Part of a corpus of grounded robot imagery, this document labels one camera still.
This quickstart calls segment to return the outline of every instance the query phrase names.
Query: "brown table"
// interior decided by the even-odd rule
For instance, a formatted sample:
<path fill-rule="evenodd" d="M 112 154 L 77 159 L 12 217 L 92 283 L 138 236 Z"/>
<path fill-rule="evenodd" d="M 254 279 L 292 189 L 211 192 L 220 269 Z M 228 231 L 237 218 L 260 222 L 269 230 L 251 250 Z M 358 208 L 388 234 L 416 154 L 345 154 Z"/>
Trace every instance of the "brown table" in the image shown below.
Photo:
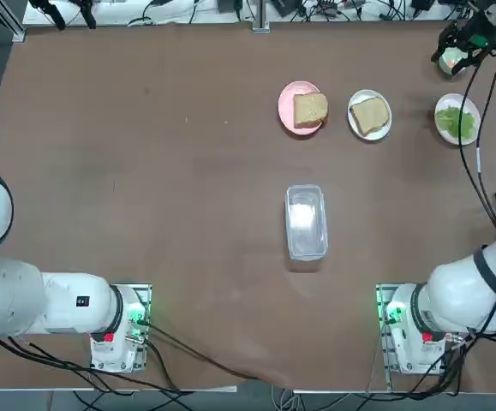
<path fill-rule="evenodd" d="M 0 91 L 0 175 L 16 204 L 0 253 L 43 271 L 150 282 L 158 324 L 235 369 L 294 388 L 365 390 L 379 334 L 375 284 L 425 281 L 493 240 L 457 150 L 432 123 L 437 99 L 467 80 L 445 81 L 429 62 L 441 28 L 30 33 L 14 45 Z M 492 61 L 470 96 L 481 110 Z M 331 110 L 303 141 L 277 119 L 280 91 L 300 79 Z M 359 141 L 345 120 L 361 88 L 392 107 L 379 144 Z M 496 92 L 482 146 L 492 193 Z M 284 194 L 303 183 L 326 197 L 330 246 L 317 272 L 291 270 L 284 251 Z M 36 341 L 89 360 L 85 336 Z M 164 357 L 183 387 L 237 381 L 173 348 Z M 381 364 L 379 355 L 376 390 Z M 496 346 L 482 343 L 467 367 L 464 390 L 496 392 Z M 155 361 L 141 376 L 162 383 Z M 0 388 L 78 386 L 0 349 Z"/>

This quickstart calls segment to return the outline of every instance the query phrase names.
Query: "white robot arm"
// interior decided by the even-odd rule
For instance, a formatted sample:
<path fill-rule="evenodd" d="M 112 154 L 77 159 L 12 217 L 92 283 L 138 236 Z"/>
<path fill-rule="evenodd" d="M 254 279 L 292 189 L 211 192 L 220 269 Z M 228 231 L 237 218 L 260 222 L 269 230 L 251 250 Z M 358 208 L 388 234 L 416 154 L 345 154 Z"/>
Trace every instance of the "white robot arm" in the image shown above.
<path fill-rule="evenodd" d="M 0 178 L 0 243 L 14 216 L 11 193 Z M 91 365 L 107 372 L 146 367 L 149 284 L 109 285 L 82 273 L 40 272 L 21 261 L 0 259 L 0 336 L 90 334 Z"/>
<path fill-rule="evenodd" d="M 496 242 L 439 265 L 425 284 L 400 285 L 386 309 L 399 371 L 427 372 L 444 353 L 445 334 L 479 331 L 495 301 Z M 486 331 L 496 331 L 496 312 Z"/>

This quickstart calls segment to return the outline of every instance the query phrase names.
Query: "clear plastic container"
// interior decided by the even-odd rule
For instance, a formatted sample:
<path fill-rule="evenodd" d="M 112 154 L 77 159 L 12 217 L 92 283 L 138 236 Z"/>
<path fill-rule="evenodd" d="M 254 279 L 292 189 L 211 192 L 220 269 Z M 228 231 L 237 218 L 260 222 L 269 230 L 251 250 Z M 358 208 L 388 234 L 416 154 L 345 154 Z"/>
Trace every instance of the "clear plastic container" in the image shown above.
<path fill-rule="evenodd" d="M 321 259 L 327 251 L 326 207 L 320 187 L 291 186 L 285 195 L 285 230 L 290 258 Z"/>

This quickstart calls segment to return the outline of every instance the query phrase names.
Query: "bread slice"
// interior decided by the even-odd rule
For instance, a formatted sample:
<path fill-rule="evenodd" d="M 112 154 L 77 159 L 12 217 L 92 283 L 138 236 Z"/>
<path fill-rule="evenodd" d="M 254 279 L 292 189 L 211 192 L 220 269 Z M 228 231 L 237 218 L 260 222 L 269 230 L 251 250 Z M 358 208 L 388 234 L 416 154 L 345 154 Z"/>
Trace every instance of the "bread slice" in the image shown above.
<path fill-rule="evenodd" d="M 321 92 L 296 94 L 293 96 L 295 128 L 319 126 L 327 118 L 327 98 Z"/>
<path fill-rule="evenodd" d="M 350 113 L 355 118 L 358 129 L 364 137 L 381 130 L 389 120 L 386 104 L 379 97 L 368 98 L 361 103 L 351 105 Z"/>

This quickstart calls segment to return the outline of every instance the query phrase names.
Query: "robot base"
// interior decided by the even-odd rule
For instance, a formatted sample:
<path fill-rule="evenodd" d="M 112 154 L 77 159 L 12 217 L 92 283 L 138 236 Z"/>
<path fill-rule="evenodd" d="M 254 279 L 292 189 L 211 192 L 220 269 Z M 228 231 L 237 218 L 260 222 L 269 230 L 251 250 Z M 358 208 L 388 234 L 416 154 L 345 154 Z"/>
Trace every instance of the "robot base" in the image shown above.
<path fill-rule="evenodd" d="M 377 284 L 377 307 L 387 387 L 392 390 L 391 372 L 424 374 L 444 353 L 445 339 L 423 341 L 410 308 L 414 284 Z M 443 361 L 429 374 L 440 375 Z"/>
<path fill-rule="evenodd" d="M 105 334 L 103 341 L 90 337 L 91 367 L 107 372 L 139 372 L 146 368 L 145 338 L 148 327 L 137 320 L 150 321 L 152 285 L 114 284 L 123 299 L 120 325 L 114 334 Z"/>

